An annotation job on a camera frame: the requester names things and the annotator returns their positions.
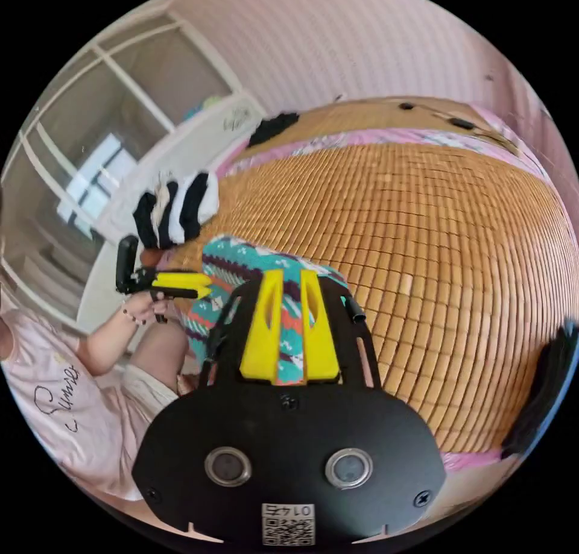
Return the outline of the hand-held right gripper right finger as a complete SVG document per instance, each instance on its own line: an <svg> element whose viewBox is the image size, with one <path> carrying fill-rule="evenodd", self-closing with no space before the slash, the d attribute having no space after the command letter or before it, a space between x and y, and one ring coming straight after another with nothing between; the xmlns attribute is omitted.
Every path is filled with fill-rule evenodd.
<svg viewBox="0 0 579 554"><path fill-rule="evenodd" d="M300 273L303 373L305 380L337 380L340 366L320 281L315 271Z"/></svg>

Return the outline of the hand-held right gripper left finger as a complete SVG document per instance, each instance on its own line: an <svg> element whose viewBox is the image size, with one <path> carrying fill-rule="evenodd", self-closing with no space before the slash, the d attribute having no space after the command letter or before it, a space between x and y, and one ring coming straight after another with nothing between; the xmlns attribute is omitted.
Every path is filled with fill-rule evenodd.
<svg viewBox="0 0 579 554"><path fill-rule="evenodd" d="M246 380L276 383L279 369L283 271L264 272L239 371Z"/></svg>

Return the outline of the person's left hand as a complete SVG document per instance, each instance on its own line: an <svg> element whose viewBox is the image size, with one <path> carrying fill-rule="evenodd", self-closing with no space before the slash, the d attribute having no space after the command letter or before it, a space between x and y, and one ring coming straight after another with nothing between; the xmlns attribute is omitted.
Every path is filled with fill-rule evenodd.
<svg viewBox="0 0 579 554"><path fill-rule="evenodd" d="M149 321L166 322L168 299L160 291L141 291L129 295L121 305L121 312L136 325L144 326Z"/></svg>

